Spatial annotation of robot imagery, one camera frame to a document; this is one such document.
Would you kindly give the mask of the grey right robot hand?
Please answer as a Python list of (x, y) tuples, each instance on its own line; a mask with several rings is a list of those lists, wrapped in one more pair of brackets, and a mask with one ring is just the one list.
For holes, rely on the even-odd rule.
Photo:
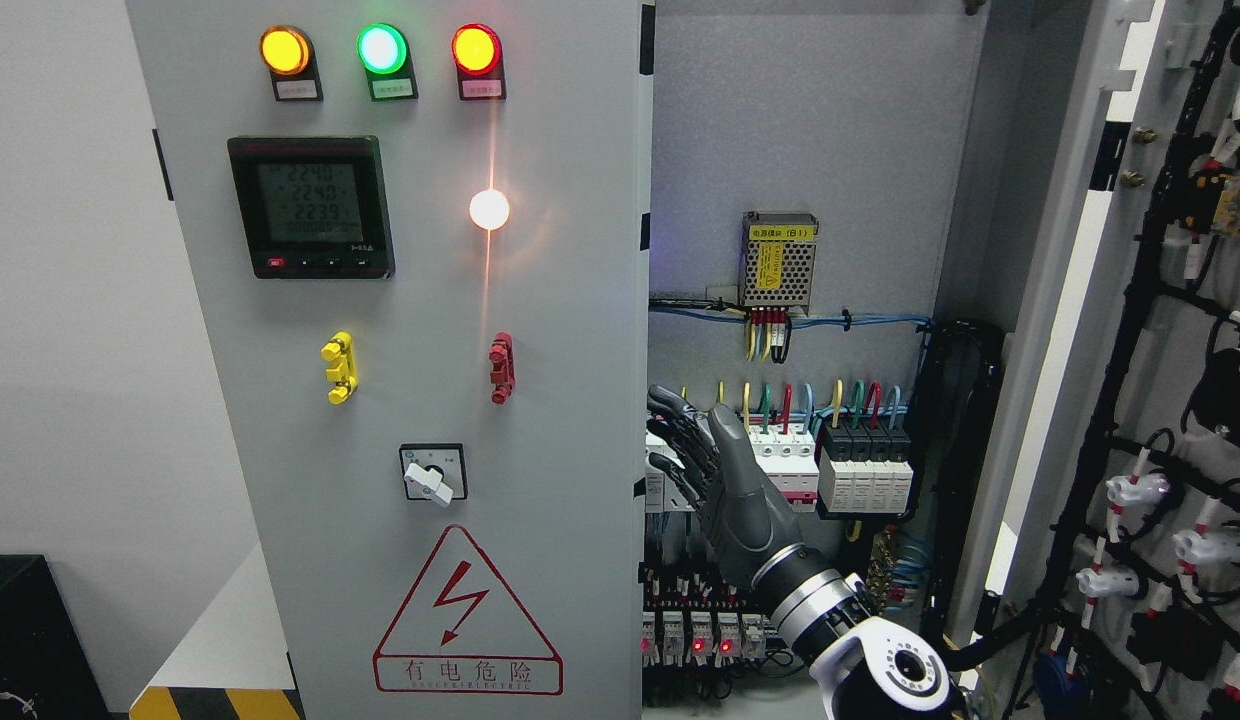
[(821, 553), (804, 547), (797, 518), (756, 463), (745, 425), (730, 406), (706, 418), (678, 393), (649, 387), (649, 432), (662, 437), (680, 461), (649, 455), (694, 507), (725, 582), (751, 587), (774, 604), (800, 582), (830, 569)]

